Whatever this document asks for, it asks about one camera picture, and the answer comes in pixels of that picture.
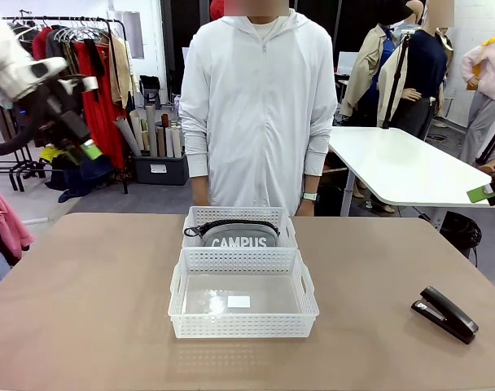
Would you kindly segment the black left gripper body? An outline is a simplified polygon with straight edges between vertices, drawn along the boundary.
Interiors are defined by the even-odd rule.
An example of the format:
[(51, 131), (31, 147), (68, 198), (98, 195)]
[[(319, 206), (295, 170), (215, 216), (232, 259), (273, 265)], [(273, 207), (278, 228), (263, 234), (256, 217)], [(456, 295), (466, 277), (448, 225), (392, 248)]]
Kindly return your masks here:
[(47, 79), (40, 83), (39, 87), (45, 93), (49, 138), (57, 149), (67, 142), (81, 147), (91, 138), (91, 132), (80, 114), (81, 95), (90, 90), (91, 82), (91, 79)]

